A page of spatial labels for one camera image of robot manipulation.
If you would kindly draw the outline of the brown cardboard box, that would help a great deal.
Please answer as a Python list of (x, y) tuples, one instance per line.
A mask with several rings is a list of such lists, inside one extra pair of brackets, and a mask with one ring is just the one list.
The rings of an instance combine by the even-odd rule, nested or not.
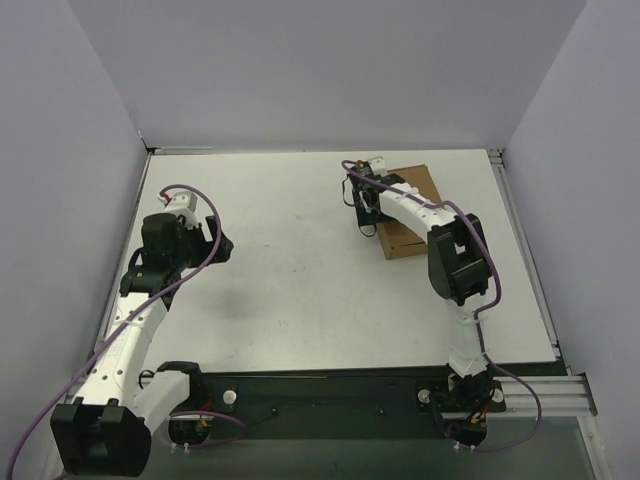
[[(418, 190), (417, 195), (422, 202), (429, 200), (439, 204), (442, 199), (426, 165), (397, 168), (390, 171), (397, 174), (404, 183)], [(418, 215), (414, 214), (419, 205), (404, 198), (400, 205), (391, 204), (391, 212), (387, 213), (389, 221), (377, 224), (377, 235), (387, 260), (425, 255), (427, 253), (426, 225), (422, 222), (423, 216), (433, 214), (432, 210), (422, 208)]]

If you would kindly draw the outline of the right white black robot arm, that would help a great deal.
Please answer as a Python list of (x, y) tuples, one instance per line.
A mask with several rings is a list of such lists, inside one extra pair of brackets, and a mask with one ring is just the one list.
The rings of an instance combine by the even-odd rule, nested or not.
[(478, 327), (495, 265), (480, 219), (444, 202), (437, 205), (408, 183), (350, 178), (358, 223), (396, 220), (427, 245), (428, 278), (449, 316), (448, 366), (464, 380), (487, 371)]

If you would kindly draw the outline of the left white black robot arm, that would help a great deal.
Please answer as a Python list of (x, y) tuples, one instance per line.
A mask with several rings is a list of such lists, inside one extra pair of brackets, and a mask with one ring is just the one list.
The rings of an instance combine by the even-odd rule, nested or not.
[(183, 208), (145, 217), (141, 235), (120, 281), (109, 335), (74, 398), (51, 415), (68, 474), (139, 476), (165, 419), (178, 408), (196, 410), (211, 397), (195, 362), (164, 362), (146, 388), (138, 380), (177, 290), (206, 266), (228, 261), (234, 245), (217, 215), (198, 222)]

